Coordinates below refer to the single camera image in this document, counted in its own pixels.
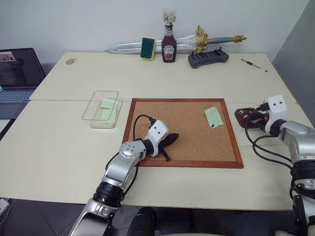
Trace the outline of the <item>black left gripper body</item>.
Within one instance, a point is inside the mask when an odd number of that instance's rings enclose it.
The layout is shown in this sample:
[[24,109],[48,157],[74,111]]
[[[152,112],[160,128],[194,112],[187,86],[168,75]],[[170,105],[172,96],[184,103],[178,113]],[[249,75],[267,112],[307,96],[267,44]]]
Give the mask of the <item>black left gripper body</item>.
[[168,134],[159,144],[160,147],[166,147],[173,143],[173,134]]

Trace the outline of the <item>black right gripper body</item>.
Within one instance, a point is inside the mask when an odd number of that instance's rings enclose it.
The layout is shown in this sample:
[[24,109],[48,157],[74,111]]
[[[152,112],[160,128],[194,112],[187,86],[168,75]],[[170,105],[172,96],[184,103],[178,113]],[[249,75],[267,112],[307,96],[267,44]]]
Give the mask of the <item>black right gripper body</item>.
[[269,117],[268,115],[266,115],[266,111],[269,110],[269,105],[268,104],[261,104],[258,108],[256,108],[257,110],[259,110],[259,116],[252,116],[252,119],[256,120],[256,124],[263,124],[265,120],[268,120]]

